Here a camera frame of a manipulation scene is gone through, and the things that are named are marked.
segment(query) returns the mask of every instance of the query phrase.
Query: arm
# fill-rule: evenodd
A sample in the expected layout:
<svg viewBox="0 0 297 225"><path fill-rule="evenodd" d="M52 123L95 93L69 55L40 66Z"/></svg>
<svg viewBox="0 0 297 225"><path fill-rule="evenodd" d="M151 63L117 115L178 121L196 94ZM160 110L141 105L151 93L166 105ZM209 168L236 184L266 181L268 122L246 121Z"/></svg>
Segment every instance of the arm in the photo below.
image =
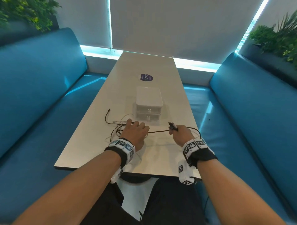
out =
<svg viewBox="0 0 297 225"><path fill-rule="evenodd" d="M170 134L178 145L194 139L188 128L177 127L178 131ZM197 168L222 224L285 225L256 192L218 160L198 161Z"/></svg>
<svg viewBox="0 0 297 225"><path fill-rule="evenodd" d="M121 137L140 150L149 127L136 121L127 125ZM98 200L108 182L119 169L121 157L107 150L66 176L51 190L25 210L13 223L19 224L80 224Z"/></svg>

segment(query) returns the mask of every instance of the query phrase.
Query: white storage box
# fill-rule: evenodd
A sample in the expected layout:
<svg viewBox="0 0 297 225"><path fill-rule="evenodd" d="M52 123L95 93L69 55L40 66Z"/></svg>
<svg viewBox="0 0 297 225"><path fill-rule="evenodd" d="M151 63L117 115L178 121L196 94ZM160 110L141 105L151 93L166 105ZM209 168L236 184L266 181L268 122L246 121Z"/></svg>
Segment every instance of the white storage box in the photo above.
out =
<svg viewBox="0 0 297 225"><path fill-rule="evenodd" d="M136 117L139 120L159 120L163 100L159 88L136 88Z"/></svg>

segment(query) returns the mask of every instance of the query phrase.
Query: person's right arm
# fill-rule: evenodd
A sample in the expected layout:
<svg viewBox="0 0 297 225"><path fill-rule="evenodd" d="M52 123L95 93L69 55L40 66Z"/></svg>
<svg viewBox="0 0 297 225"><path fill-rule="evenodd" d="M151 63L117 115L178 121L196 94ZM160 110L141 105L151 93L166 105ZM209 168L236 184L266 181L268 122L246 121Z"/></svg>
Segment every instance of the person's right arm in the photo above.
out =
<svg viewBox="0 0 297 225"><path fill-rule="evenodd" d="M177 128L170 134L178 145L194 139L185 126ZM218 160L198 161L197 168L223 225L286 225L256 192Z"/></svg>

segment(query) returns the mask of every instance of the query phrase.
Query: white floor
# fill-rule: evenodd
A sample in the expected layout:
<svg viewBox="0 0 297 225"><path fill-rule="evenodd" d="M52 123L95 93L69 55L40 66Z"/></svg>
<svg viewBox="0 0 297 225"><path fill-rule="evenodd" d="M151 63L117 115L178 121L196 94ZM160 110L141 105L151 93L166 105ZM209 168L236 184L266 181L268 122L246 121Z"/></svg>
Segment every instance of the white floor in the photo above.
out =
<svg viewBox="0 0 297 225"><path fill-rule="evenodd" d="M140 220L139 211L144 213L151 190L157 180L158 178L151 178L142 184L131 184L119 179L117 184L124 195L122 208L135 219Z"/></svg>

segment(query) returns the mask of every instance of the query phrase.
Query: forearm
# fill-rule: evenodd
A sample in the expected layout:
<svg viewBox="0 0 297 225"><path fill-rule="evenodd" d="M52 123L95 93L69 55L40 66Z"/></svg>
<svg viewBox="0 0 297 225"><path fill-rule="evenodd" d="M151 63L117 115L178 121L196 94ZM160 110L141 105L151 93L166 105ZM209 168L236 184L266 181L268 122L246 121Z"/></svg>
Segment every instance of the forearm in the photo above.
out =
<svg viewBox="0 0 297 225"><path fill-rule="evenodd" d="M13 224L80 224L120 164L121 158L117 153L103 152L65 177Z"/></svg>
<svg viewBox="0 0 297 225"><path fill-rule="evenodd" d="M218 160L199 161L197 167L222 224L285 225L256 192Z"/></svg>

